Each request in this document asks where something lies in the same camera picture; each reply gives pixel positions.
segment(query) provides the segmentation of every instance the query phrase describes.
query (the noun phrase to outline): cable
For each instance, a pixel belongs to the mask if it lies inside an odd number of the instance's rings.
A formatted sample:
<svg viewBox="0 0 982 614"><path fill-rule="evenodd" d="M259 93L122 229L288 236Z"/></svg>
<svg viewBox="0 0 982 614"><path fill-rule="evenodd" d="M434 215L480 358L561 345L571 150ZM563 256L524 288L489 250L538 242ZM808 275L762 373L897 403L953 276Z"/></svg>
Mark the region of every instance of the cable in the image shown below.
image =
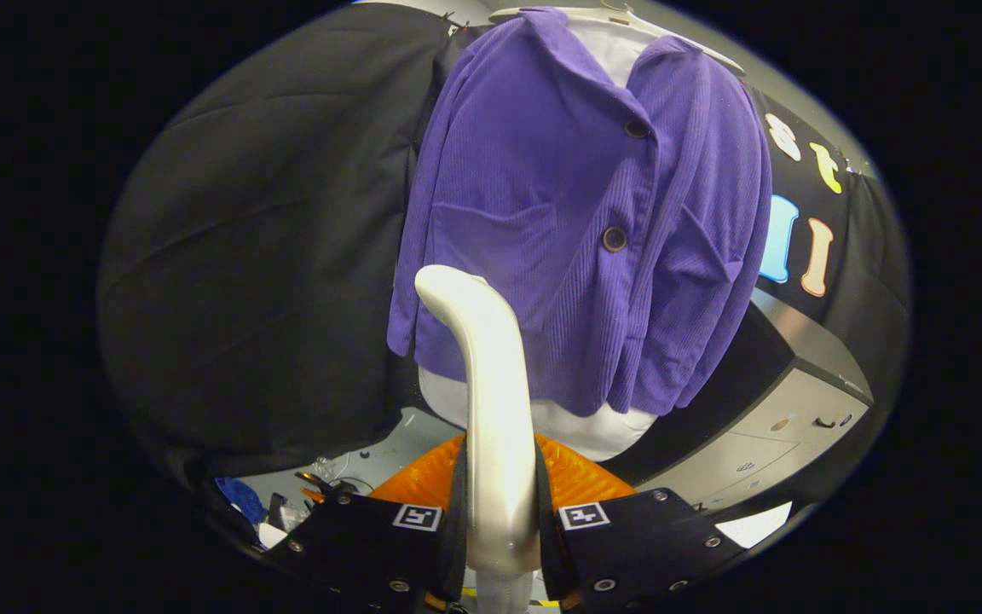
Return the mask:
<svg viewBox="0 0 982 614"><path fill-rule="evenodd" d="M349 466L350 463L351 463L351 453L347 452L347 462L344 463L343 469L340 469L339 473L336 474L335 479L339 479L340 475L343 475L344 471L347 471L347 466Z"/></svg>
<svg viewBox="0 0 982 614"><path fill-rule="evenodd" d="M373 486L370 485L370 483L367 482L366 479L359 479L359 478L342 478L342 479L354 479L355 482L362 482L363 484L365 484L366 487L367 487L367 489L373 490ZM331 486L335 482L339 482L339 481L340 481L340 478L335 478L331 482L328 482L328 485Z"/></svg>

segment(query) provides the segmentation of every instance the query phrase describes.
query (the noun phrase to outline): white paper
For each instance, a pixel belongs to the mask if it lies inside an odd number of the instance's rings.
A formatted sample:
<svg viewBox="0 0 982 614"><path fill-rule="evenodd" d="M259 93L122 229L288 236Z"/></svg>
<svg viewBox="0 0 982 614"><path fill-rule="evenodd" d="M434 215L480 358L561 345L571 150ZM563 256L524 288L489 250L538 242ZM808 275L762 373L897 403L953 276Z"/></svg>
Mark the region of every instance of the white paper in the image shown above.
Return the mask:
<svg viewBox="0 0 982 614"><path fill-rule="evenodd" d="M287 533L281 529L276 529L266 522L260 524L260 543L267 549L272 549L276 544L285 540Z"/></svg>

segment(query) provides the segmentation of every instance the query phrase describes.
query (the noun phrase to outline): jacket collar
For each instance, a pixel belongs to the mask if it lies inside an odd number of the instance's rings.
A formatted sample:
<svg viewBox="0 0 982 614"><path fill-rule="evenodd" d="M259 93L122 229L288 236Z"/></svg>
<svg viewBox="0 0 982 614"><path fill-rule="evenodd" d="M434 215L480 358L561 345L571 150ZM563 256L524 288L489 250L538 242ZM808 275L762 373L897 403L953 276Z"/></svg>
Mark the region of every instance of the jacket collar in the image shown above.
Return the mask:
<svg viewBox="0 0 982 614"><path fill-rule="evenodd" d="M635 113L640 113L643 117L647 115L630 90L613 83L608 73L590 54L589 49L568 30L566 13L554 7L523 7L518 10L518 16L533 27L535 35L552 58L556 59L558 65L601 87L617 100L627 104ZM698 49L675 36L661 36L643 50L635 60L635 67L638 69L654 55L683 54L693 51L698 52Z"/></svg>

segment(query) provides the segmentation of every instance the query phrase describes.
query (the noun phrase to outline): yellow letter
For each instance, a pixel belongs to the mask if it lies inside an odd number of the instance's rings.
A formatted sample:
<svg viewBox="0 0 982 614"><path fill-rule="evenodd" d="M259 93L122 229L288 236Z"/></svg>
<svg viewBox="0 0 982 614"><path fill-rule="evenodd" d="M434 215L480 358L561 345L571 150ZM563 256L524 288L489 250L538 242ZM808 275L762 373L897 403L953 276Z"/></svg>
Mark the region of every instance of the yellow letter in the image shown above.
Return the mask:
<svg viewBox="0 0 982 614"><path fill-rule="evenodd" d="M829 149L816 143L810 143L810 148L817 152L817 169L821 171L821 178L825 180L825 185L829 186L836 194L840 194L843 187L835 180L835 172L839 170L839 167L835 166L835 162L831 159Z"/></svg>

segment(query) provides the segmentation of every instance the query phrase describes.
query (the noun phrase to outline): black cloth backdrop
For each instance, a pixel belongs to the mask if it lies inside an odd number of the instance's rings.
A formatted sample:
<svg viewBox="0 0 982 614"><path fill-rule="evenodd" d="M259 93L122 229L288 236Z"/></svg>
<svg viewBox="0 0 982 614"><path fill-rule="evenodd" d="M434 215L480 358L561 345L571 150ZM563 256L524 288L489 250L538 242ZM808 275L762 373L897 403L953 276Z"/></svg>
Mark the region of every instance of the black cloth backdrop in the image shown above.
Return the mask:
<svg viewBox="0 0 982 614"><path fill-rule="evenodd" d="M436 95L491 27L451 36L424 11L350 5L215 82L137 165L101 266L101 346L136 435L182 485L199 484L186 466L240 477L339 455L387 436L402 407L425 408L412 359L384 342L402 215ZM771 140L775 192L801 215L790 280L757 287L841 338L877 402L892 404L911 282L888 194L846 172L841 151L751 78L761 121L780 117L802 150L795 163ZM823 183L810 142L837 160L841 194ZM810 217L835 235L821 298L799 284ZM870 443L829 454L857 459ZM813 501L823 493L804 485L841 475L821 478L792 479L776 496Z"/></svg>

